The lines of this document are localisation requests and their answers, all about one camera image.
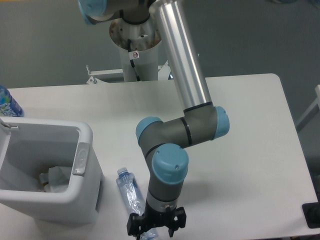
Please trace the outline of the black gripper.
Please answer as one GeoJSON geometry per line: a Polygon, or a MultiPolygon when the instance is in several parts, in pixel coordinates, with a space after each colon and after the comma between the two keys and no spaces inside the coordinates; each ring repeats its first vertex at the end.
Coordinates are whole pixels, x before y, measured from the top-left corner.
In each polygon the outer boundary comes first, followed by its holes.
{"type": "Polygon", "coordinates": [[[167,227],[169,237],[172,238],[175,231],[186,226],[186,221],[186,211],[182,206],[178,208],[170,208],[168,206],[164,211],[157,211],[146,202],[144,215],[131,213],[126,229],[129,236],[140,237],[148,231],[147,228],[167,227]]]}

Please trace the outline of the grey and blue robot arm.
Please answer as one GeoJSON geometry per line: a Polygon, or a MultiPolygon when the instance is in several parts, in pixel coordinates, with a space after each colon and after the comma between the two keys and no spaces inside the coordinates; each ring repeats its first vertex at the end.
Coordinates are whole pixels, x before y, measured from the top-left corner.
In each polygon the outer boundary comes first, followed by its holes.
{"type": "Polygon", "coordinates": [[[129,215],[127,233],[139,239],[167,227],[172,236],[187,220],[185,209],[177,206],[188,172],[186,148],[225,136],[228,115],[212,103],[179,0],[80,0],[78,6],[87,24],[110,22],[125,82],[156,80],[157,48],[165,47],[184,115],[167,122],[150,116],[136,127],[150,178],[144,213],[129,215]]]}

